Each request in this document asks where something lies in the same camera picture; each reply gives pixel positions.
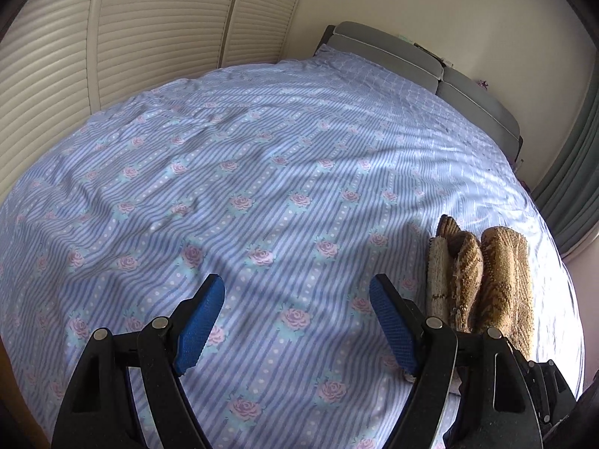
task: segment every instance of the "louvered wardrobe door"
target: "louvered wardrobe door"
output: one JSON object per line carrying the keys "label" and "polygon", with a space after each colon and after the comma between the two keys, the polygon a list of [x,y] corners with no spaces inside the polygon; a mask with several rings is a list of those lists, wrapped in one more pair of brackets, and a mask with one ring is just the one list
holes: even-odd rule
{"label": "louvered wardrobe door", "polygon": [[222,65],[277,62],[297,0],[236,0]]}
{"label": "louvered wardrobe door", "polygon": [[90,0],[29,0],[0,42],[0,201],[50,146],[90,115]]}
{"label": "louvered wardrobe door", "polygon": [[231,0],[102,0],[102,108],[144,89],[217,68]]}

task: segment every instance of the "grey curtain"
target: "grey curtain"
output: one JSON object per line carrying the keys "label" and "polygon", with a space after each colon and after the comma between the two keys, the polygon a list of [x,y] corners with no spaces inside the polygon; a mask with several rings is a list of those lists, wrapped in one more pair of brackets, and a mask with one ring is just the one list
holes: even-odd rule
{"label": "grey curtain", "polygon": [[532,197],[562,255],[599,222],[599,54],[576,124]]}

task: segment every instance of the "cream wall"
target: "cream wall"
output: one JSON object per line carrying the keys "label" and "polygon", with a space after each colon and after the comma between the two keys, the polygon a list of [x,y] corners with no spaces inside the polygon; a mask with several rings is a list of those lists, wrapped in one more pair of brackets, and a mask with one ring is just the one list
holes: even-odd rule
{"label": "cream wall", "polygon": [[403,34],[487,80],[520,123],[521,178],[531,187],[559,153],[594,63],[565,0],[299,0],[285,55],[312,55],[325,27],[343,20]]}
{"label": "cream wall", "polygon": [[599,238],[567,263],[585,334],[585,387],[599,370]]}

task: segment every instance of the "blue striped bedspread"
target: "blue striped bedspread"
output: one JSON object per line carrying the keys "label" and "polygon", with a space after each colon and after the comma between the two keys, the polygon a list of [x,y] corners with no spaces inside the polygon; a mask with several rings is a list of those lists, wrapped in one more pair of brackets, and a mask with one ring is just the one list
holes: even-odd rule
{"label": "blue striped bedspread", "polygon": [[326,47],[143,92],[38,160],[0,210],[0,334],[51,436],[94,329],[138,330],[218,273],[224,308],[182,377],[213,447],[380,448],[411,385],[368,283],[386,273],[423,307],[444,213],[527,238],[536,358],[580,393],[574,289],[501,151],[420,86]]}

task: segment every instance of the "metal rivet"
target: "metal rivet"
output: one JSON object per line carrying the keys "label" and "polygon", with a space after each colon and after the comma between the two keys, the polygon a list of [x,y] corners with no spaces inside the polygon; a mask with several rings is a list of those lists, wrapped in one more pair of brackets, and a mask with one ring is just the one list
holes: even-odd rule
{"label": "metal rivet", "polygon": [[96,329],[94,331],[94,339],[96,341],[101,341],[101,340],[103,340],[108,335],[109,335],[109,332],[106,329],[104,329],[104,328]]}
{"label": "metal rivet", "polygon": [[501,331],[496,327],[490,327],[487,329],[487,334],[489,334],[489,337],[492,339],[501,339],[503,337]]}
{"label": "metal rivet", "polygon": [[426,320],[426,325],[431,329],[441,329],[443,327],[443,323],[438,317],[429,317]]}
{"label": "metal rivet", "polygon": [[164,329],[167,325],[168,325],[168,318],[167,317],[156,317],[152,321],[152,327],[154,329]]}

